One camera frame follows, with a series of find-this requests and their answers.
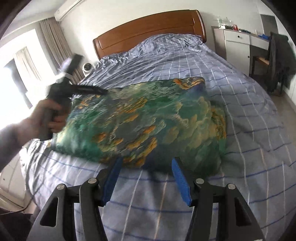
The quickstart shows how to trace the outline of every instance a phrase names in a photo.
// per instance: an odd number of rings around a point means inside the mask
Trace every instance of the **beige curtain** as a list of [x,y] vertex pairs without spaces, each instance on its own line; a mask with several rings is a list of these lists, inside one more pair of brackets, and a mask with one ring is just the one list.
[[42,82],[42,78],[32,61],[27,47],[17,51],[13,58],[17,71],[27,89],[26,96],[35,105],[39,100],[45,98],[46,84]]
[[[55,20],[55,18],[47,18],[40,21],[45,40],[56,59],[61,66],[63,61],[72,56],[72,51],[65,39],[65,36]],[[76,69],[73,73],[72,83],[77,84],[84,78],[81,69]]]

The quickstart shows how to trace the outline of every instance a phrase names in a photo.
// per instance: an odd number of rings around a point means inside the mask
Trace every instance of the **white cabinet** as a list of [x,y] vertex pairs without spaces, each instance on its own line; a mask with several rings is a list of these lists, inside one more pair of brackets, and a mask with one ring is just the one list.
[[253,47],[250,50],[250,46],[267,50],[269,45],[267,40],[253,34],[219,28],[214,29],[214,42],[216,53],[246,76],[252,64],[250,56],[262,56],[262,51]]
[[250,46],[239,42],[225,41],[226,59],[237,70],[249,76]]

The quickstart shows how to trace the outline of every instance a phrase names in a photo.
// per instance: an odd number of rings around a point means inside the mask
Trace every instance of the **bedsheet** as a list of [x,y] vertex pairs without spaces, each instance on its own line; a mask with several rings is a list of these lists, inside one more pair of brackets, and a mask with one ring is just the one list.
[[[103,57],[81,84],[103,88],[203,77],[212,101],[225,107],[226,155],[211,184],[234,183],[249,204],[266,240],[278,240],[296,208],[295,147],[276,107],[251,78],[237,71],[190,34],[152,36],[128,52]],[[82,184],[103,164],[51,151],[50,141],[33,140],[22,158],[26,183],[42,208],[59,183]],[[216,205],[210,240],[215,239]],[[100,213],[109,240],[184,240],[192,215],[174,178],[140,169],[122,169],[111,201]],[[84,240],[75,205],[78,240]]]

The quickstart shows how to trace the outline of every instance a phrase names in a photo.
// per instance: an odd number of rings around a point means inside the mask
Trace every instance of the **hand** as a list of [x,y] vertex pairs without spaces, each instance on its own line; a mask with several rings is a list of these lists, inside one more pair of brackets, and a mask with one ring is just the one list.
[[[47,108],[58,111],[62,110],[62,106],[58,103],[51,99],[44,99],[38,102],[31,116],[16,125],[17,140],[21,146],[33,138],[38,138],[44,112]],[[56,116],[54,121],[49,122],[48,128],[54,133],[60,132],[66,124],[68,115],[69,112],[66,111],[64,115]]]

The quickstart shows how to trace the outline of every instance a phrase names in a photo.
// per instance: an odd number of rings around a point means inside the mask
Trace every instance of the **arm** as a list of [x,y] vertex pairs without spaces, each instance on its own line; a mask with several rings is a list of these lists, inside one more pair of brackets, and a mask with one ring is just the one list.
[[[12,124],[0,131],[0,171],[20,151],[22,146],[33,138],[38,138],[42,117],[46,108],[61,110],[62,107],[50,99],[39,101],[31,116],[18,124]],[[65,126],[68,113],[55,117],[48,124],[52,132],[59,132]]]

